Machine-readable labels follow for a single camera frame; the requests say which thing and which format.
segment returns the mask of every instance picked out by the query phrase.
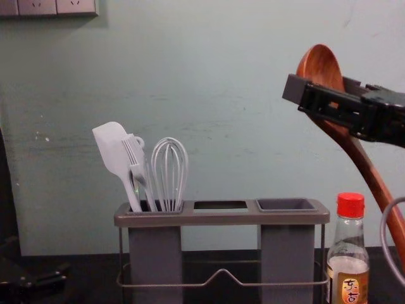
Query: utensil holder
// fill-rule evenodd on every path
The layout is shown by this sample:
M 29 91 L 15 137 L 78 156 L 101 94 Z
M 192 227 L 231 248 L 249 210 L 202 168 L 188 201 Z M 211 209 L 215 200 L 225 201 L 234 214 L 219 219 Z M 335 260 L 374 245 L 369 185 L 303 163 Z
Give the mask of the utensil holder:
M 325 224 L 329 222 L 329 211 L 313 199 L 184 201 L 178 213 L 134 213 L 126 203 L 115 213 L 114 220 L 120 229 L 120 256 L 122 228 L 128 229 L 132 278 L 131 285 L 123 283 L 121 266 L 117 283 L 134 289 L 136 304 L 182 304 L 183 288 L 203 288 L 221 273 L 239 286 L 260 287 L 261 304 L 312 304 L 313 286 L 328 282 L 324 273 L 319 275 L 319 281 L 313 281 L 315 225 L 321 225 L 324 253 Z M 227 269 L 218 269 L 204 282 L 183 282 L 180 228 L 187 225 L 259 225 L 258 282 L 241 282 Z

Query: cable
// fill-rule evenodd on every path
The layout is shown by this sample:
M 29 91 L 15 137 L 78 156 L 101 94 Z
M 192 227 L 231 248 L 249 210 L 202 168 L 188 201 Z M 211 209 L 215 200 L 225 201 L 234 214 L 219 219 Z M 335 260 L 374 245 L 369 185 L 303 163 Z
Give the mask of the cable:
M 387 226 L 387 218 L 396 205 L 399 203 L 405 202 L 405 196 L 402 198 L 397 198 L 394 201 L 392 201 L 384 210 L 382 213 L 382 218 L 381 218 L 381 224 L 380 224 L 380 238 L 381 238 L 381 244 L 382 244 L 382 251 L 384 252 L 385 259 L 388 262 L 389 267 L 397 277 L 398 281 L 402 284 L 402 286 L 405 287 L 405 277 L 401 274 L 401 272 L 398 270 L 397 266 L 395 265 L 394 260 L 392 259 L 391 253 L 388 249 L 387 246 L 387 236 L 385 235 L 385 228 Z

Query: electrical outlet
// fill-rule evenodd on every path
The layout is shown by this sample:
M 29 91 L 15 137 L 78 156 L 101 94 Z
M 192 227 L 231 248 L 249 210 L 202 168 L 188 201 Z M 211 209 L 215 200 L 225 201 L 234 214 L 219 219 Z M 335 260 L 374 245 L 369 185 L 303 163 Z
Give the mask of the electrical outlet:
M 17 0 L 0 0 L 0 16 L 18 16 Z
M 95 0 L 56 0 L 59 15 L 97 15 Z
M 18 0 L 21 16 L 56 15 L 56 0 Z

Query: painted wall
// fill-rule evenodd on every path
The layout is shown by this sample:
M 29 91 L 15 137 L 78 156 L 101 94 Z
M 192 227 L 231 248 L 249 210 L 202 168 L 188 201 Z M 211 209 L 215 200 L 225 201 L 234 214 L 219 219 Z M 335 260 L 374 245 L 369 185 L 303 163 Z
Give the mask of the painted wall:
M 102 0 L 100 13 L 0 23 L 0 121 L 24 255 L 117 252 L 125 193 L 91 132 L 108 121 L 142 136 L 148 153 L 179 138 L 187 199 L 307 196 L 334 213 L 338 192 L 365 193 L 366 244 L 380 244 L 360 174 L 281 95 L 319 42 L 344 75 L 405 91 L 404 1 Z M 365 147 L 404 194 L 405 150 Z M 255 235 L 186 229 L 184 248 L 255 248 Z

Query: wall socket panel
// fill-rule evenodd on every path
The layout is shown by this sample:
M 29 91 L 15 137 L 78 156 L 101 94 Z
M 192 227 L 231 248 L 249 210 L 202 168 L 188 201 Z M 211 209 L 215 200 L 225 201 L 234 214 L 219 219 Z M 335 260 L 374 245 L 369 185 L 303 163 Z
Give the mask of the wall socket panel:
M 0 16 L 18 16 L 17 0 L 0 0 Z
M 20 16 L 56 15 L 56 0 L 18 0 Z
M 96 15 L 95 0 L 56 0 L 59 15 Z
M 0 0 L 0 18 L 98 16 L 99 0 Z

